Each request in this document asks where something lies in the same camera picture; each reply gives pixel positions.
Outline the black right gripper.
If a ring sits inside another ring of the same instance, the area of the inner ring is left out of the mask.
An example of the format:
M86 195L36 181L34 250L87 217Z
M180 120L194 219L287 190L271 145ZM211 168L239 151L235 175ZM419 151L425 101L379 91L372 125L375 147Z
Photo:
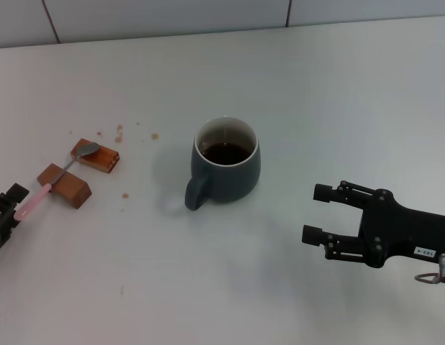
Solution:
M323 245L328 260L381 268L394 256L437 263L445 254L445 216L406 208L388 190L375 191L343 180L335 189L316 184L313 199L363 210L358 237L303 227L302 242Z

